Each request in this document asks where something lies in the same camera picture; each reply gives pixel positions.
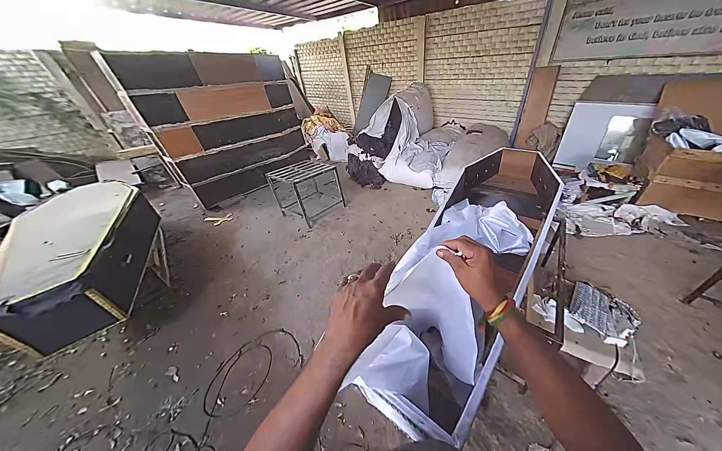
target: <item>sky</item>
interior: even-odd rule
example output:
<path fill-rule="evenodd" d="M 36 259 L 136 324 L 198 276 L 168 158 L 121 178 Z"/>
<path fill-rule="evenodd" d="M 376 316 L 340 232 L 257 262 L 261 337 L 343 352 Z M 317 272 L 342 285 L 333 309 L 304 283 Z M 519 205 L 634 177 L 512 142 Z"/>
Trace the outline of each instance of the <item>sky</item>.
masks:
<path fill-rule="evenodd" d="M 0 49 L 59 50 L 58 41 L 90 41 L 111 51 L 245 53 L 259 46 L 286 58 L 296 43 L 334 38 L 343 28 L 377 23 L 375 8 L 266 30 L 136 14 L 97 0 L 0 0 Z"/>

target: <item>yellow fabric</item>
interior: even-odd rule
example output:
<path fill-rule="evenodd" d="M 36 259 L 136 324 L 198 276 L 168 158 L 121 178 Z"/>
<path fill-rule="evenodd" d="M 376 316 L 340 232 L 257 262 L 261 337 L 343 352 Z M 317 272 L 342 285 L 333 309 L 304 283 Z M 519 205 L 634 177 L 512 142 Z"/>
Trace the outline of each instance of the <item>yellow fabric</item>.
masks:
<path fill-rule="evenodd" d="M 328 132 L 336 132 L 337 130 L 344 129 L 342 125 L 332 117 L 314 115 L 303 121 L 303 131 L 306 132 L 306 135 L 311 136 L 320 125 L 324 125 Z"/>

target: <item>bracelet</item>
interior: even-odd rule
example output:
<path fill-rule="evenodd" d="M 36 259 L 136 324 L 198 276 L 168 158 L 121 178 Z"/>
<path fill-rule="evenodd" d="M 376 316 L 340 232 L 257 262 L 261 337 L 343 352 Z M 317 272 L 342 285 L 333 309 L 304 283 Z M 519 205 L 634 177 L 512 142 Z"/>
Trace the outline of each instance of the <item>bracelet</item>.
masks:
<path fill-rule="evenodd" d="M 497 323 L 503 321 L 507 314 L 514 310 L 514 300 L 509 298 L 495 307 L 492 313 L 486 315 L 486 322 L 496 326 Z"/>

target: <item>hand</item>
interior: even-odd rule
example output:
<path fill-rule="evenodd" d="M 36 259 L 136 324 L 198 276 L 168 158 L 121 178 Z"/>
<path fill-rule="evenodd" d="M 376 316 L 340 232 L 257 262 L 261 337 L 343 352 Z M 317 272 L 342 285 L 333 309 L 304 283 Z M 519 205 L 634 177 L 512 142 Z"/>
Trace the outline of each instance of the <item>hand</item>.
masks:
<path fill-rule="evenodd" d="M 504 270 L 495 263 L 495 254 L 489 248 L 467 235 L 445 241 L 442 246 L 462 253 L 460 257 L 446 249 L 436 251 L 436 255 L 450 264 L 461 287 L 484 311 L 494 310 L 506 299 L 507 278 L 503 277 Z"/>
<path fill-rule="evenodd" d="M 356 280 L 343 281 L 330 305 L 325 339 L 343 355 L 355 360 L 387 324 L 406 319 L 400 306 L 384 308 L 384 290 L 395 263 L 372 263 L 358 271 Z"/>

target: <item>sign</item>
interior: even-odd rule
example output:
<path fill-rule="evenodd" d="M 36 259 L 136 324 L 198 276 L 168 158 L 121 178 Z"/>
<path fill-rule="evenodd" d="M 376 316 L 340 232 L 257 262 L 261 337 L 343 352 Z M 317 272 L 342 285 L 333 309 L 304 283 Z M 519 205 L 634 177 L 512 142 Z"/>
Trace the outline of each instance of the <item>sign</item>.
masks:
<path fill-rule="evenodd" d="M 554 61 L 722 53 L 722 0 L 571 0 Z"/>

